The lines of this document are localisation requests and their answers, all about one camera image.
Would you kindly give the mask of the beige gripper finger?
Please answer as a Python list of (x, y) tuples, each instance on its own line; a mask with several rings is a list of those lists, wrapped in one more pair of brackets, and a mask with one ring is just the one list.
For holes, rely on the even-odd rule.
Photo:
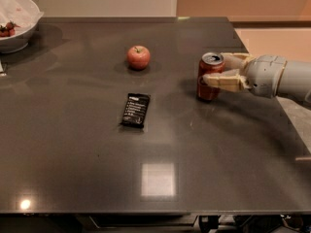
[(255, 58), (244, 52), (222, 52), (227, 70), (245, 70), (249, 63)]
[(205, 74), (202, 76), (202, 79), (211, 87), (230, 92), (238, 92), (250, 88), (247, 78), (241, 75), (237, 69), (222, 73)]

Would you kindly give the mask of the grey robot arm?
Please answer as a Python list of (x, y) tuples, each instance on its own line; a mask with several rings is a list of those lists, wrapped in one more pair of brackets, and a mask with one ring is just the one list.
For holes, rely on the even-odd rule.
[(222, 53), (225, 70), (204, 74), (203, 81), (214, 88), (237, 92), (247, 89), (259, 97), (286, 97), (311, 104), (311, 63), (287, 60), (279, 55), (251, 56)]

